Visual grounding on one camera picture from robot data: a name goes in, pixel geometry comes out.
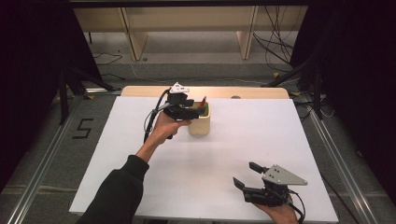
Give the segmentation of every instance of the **black jacket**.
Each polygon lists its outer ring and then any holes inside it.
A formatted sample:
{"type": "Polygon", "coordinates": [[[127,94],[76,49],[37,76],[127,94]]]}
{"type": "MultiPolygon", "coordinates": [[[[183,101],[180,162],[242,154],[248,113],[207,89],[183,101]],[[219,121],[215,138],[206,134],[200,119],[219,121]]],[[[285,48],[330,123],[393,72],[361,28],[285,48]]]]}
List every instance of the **black jacket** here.
{"type": "Polygon", "coordinates": [[[135,155],[104,180],[87,211],[77,223],[131,224],[143,196],[143,179],[149,165],[135,155]]]}

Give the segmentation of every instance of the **metal frame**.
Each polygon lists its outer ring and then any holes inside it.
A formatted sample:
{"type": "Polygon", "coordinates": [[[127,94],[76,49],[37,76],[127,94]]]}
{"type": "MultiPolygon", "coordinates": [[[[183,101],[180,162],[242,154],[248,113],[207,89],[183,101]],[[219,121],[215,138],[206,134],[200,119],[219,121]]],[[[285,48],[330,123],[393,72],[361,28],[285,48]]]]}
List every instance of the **metal frame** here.
{"type": "Polygon", "coordinates": [[[332,163],[340,175],[352,202],[355,204],[355,207],[358,210],[361,220],[363,223],[378,223],[378,219],[375,217],[370,204],[363,195],[361,188],[353,177],[353,174],[349,170],[347,163],[338,150],[337,145],[332,140],[332,136],[327,130],[323,120],[319,119],[315,111],[313,111],[311,108],[308,108],[308,111],[315,127],[317,128],[318,134],[320,135],[320,138],[323,141],[330,158],[332,159],[332,163]]]}
{"type": "Polygon", "coordinates": [[[67,119],[65,120],[63,125],[60,125],[58,128],[58,131],[56,132],[55,136],[52,138],[51,143],[49,144],[49,147],[41,160],[40,164],[38,165],[38,168],[35,171],[35,174],[33,175],[32,179],[30,180],[28,186],[26,187],[24,193],[20,197],[18,203],[14,207],[14,210],[11,213],[11,216],[8,220],[8,224],[14,224],[14,223],[22,223],[24,217],[26,216],[30,205],[33,202],[33,199],[35,198],[35,195],[37,193],[37,190],[39,186],[41,185],[41,182],[43,181],[44,177],[47,174],[47,171],[50,168],[50,165],[52,164],[53,159],[56,156],[56,153],[58,152],[58,149],[64,140],[64,136],[66,131],[68,130],[71,120],[73,119],[73,116],[80,105],[80,103],[83,100],[83,96],[76,96],[71,104],[71,112],[67,119]]]}

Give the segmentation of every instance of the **wire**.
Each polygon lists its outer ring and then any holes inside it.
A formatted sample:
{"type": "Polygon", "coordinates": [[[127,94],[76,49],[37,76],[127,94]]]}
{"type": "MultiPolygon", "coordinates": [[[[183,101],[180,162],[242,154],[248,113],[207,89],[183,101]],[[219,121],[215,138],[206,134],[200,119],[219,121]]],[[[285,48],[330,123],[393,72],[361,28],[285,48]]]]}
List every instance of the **wire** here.
{"type": "Polygon", "coordinates": [[[122,55],[119,55],[119,54],[110,54],[110,53],[106,53],[106,52],[100,53],[99,55],[94,56],[93,58],[99,58],[100,56],[102,56],[102,55],[104,55],[104,54],[107,54],[107,55],[110,55],[110,56],[115,56],[115,57],[118,57],[118,58],[115,59],[115,60],[113,60],[113,61],[111,61],[111,62],[109,62],[109,63],[98,63],[99,65],[111,64],[111,63],[114,63],[114,62],[116,62],[116,61],[118,61],[119,59],[122,58],[122,55]]]}
{"type": "Polygon", "coordinates": [[[311,111],[314,109],[314,107],[310,107],[308,112],[306,112],[306,115],[304,115],[303,117],[299,117],[301,122],[303,122],[306,118],[309,117],[309,115],[311,114],[311,111]]]}
{"type": "Polygon", "coordinates": [[[119,76],[116,76],[116,75],[111,74],[111,73],[102,74],[102,77],[104,77],[104,76],[113,76],[113,77],[117,77],[117,78],[119,78],[121,80],[125,80],[125,77],[119,77],[119,76]]]}
{"type": "Polygon", "coordinates": [[[144,140],[143,140],[143,143],[146,142],[146,140],[147,140],[148,137],[149,137],[149,134],[150,134],[151,131],[152,131],[152,123],[154,122],[154,119],[155,119],[155,117],[157,116],[157,114],[158,114],[158,112],[159,112],[158,108],[160,107],[160,103],[161,103],[161,101],[163,100],[163,97],[164,97],[165,94],[168,93],[170,90],[171,90],[171,89],[169,88],[169,89],[165,90],[165,91],[163,92],[163,94],[161,94],[160,99],[158,100],[158,103],[157,103],[157,105],[155,106],[155,109],[151,110],[151,112],[150,112],[150,113],[148,114],[148,116],[146,117],[145,124],[144,124],[145,126],[146,126],[146,121],[147,121],[147,119],[148,119],[149,116],[150,116],[150,119],[149,119],[149,122],[148,122],[148,126],[147,126],[147,128],[145,129],[145,138],[144,138],[144,140]]]}
{"type": "Polygon", "coordinates": [[[279,11],[280,11],[280,7],[279,6],[276,7],[276,19],[275,20],[273,20],[273,18],[271,17],[270,13],[268,12],[267,7],[264,7],[264,8],[265,8],[265,11],[266,11],[266,13],[268,15],[268,18],[269,18],[270,22],[271,22],[271,25],[273,27],[270,40],[266,40],[266,39],[260,38],[259,36],[257,36],[256,33],[253,33],[253,36],[256,38],[256,40],[262,46],[262,48],[264,48],[266,50],[264,58],[265,58],[265,61],[266,61],[267,65],[270,68],[274,69],[274,70],[283,71],[281,69],[276,68],[273,64],[271,64],[271,55],[276,56],[278,59],[280,59],[284,63],[290,64],[289,63],[289,58],[291,57],[291,55],[290,55],[290,52],[288,51],[288,49],[293,49],[293,46],[285,43],[284,40],[286,40],[289,37],[289,35],[291,34],[292,31],[294,31],[294,27],[296,26],[298,20],[300,19],[300,15],[301,15],[301,11],[302,11],[303,7],[300,7],[299,13],[297,15],[297,18],[296,18],[294,24],[292,25],[289,33],[283,39],[282,39],[282,37],[280,35],[280,26],[281,26],[281,23],[282,23],[282,21],[284,19],[284,16],[285,16],[285,13],[286,13],[286,10],[288,9],[288,7],[285,7],[285,9],[283,10],[283,13],[282,13],[282,16],[280,18],[280,21],[279,21],[279,11]],[[276,44],[276,46],[272,50],[269,49],[269,44],[270,43],[271,44],[276,44]],[[282,58],[282,59],[281,59],[281,57],[279,55],[277,55],[274,52],[274,50],[277,49],[278,47],[280,47],[280,49],[282,50],[282,53],[283,53],[283,56],[284,56],[284,58],[282,58]]]}
{"type": "Polygon", "coordinates": [[[359,224],[358,219],[355,217],[355,215],[353,215],[352,211],[349,209],[347,204],[344,202],[344,200],[338,194],[337,190],[335,190],[335,188],[332,187],[332,185],[329,183],[329,181],[327,181],[327,179],[324,177],[324,175],[321,172],[319,172],[319,173],[320,173],[320,176],[322,177],[322,179],[324,180],[324,182],[326,182],[326,184],[332,189],[332,191],[335,193],[337,198],[340,200],[341,204],[345,207],[345,209],[348,211],[348,213],[352,216],[353,220],[355,220],[355,222],[359,224]]]}
{"type": "Polygon", "coordinates": [[[326,114],[327,112],[325,113],[322,109],[320,109],[320,113],[326,118],[331,118],[334,115],[334,111],[335,110],[333,110],[332,113],[330,115],[328,115],[328,114],[326,114]]]}
{"type": "Polygon", "coordinates": [[[303,199],[300,197],[300,195],[297,192],[295,192],[295,191],[293,191],[291,189],[289,189],[289,193],[295,194],[300,199],[301,205],[303,206],[303,212],[301,212],[300,209],[298,209],[292,203],[289,203],[289,206],[292,207],[298,214],[300,214],[300,218],[298,219],[298,223],[303,223],[303,221],[305,219],[305,206],[304,206],[304,203],[303,203],[303,199]]]}

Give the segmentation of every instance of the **black plastic part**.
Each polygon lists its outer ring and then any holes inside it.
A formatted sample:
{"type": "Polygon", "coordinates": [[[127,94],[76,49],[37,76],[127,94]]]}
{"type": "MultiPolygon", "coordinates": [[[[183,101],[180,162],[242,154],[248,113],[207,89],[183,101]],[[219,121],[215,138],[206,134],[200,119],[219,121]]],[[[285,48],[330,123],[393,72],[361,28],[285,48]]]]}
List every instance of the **black plastic part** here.
{"type": "Polygon", "coordinates": [[[248,167],[249,167],[250,169],[256,171],[256,172],[259,173],[259,174],[265,173],[265,172],[266,172],[265,167],[262,167],[262,166],[260,166],[259,164],[255,163],[255,162],[253,162],[253,161],[251,161],[251,162],[248,164],[248,167]]]}
{"type": "Polygon", "coordinates": [[[239,181],[237,178],[233,178],[233,184],[240,190],[242,190],[245,187],[245,184],[239,181]]]}
{"type": "Polygon", "coordinates": [[[187,100],[187,94],[184,93],[171,93],[168,94],[166,102],[171,105],[185,105],[187,100]]]}
{"type": "Polygon", "coordinates": [[[201,111],[200,109],[181,108],[174,105],[163,110],[172,119],[198,119],[201,111]]]}
{"type": "Polygon", "coordinates": [[[194,104],[194,100],[186,100],[184,102],[184,106],[192,106],[194,104]]]}

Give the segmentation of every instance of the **white tabletop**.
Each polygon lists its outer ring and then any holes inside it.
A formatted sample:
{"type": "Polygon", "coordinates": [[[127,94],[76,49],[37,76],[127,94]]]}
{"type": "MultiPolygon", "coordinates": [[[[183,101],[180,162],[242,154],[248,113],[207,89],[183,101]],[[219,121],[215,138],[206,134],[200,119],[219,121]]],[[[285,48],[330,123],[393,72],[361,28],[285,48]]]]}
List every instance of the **white tabletop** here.
{"type": "MultiPolygon", "coordinates": [[[[111,170],[121,168],[141,147],[144,120],[157,101],[117,98],[70,212],[83,214],[111,170]]],[[[266,167],[278,164],[308,181],[307,186],[289,186],[303,198],[305,222],[338,222],[292,100],[207,101],[212,109],[210,134],[190,135],[182,127],[156,150],[137,217],[271,220],[245,203],[242,191],[233,185],[236,177],[247,187],[263,187],[261,175],[248,168],[254,161],[266,167]]]]}

